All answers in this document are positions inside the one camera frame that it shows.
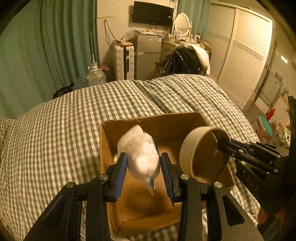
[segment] fire extinguisher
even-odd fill
[[[276,111],[275,108],[273,108],[272,110],[270,110],[270,112],[267,114],[266,119],[269,121],[272,116],[274,115],[274,112]]]

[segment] refrigerator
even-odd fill
[[[161,36],[138,33],[135,36],[135,79],[151,80],[159,62]]]

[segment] teal stool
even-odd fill
[[[264,116],[258,116],[258,118],[251,122],[251,126],[253,127],[260,141],[271,141],[273,136],[272,129],[268,120]]]

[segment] round mirror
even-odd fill
[[[185,37],[190,28],[189,18],[185,13],[180,13],[175,19],[175,30],[181,32],[181,37]]]

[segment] metal screw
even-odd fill
[[[106,174],[102,174],[99,176],[99,179],[102,181],[105,181],[108,178],[108,176]]]
[[[66,183],[66,187],[67,188],[71,188],[71,187],[73,187],[75,185],[75,182],[67,182]]]
[[[222,183],[220,183],[220,182],[215,182],[215,183],[214,183],[214,186],[217,187],[217,188],[221,188],[221,187],[222,187]]]
[[[181,175],[181,178],[182,178],[183,180],[188,180],[188,179],[189,179],[189,175],[187,175],[187,174],[182,174],[182,175]]]

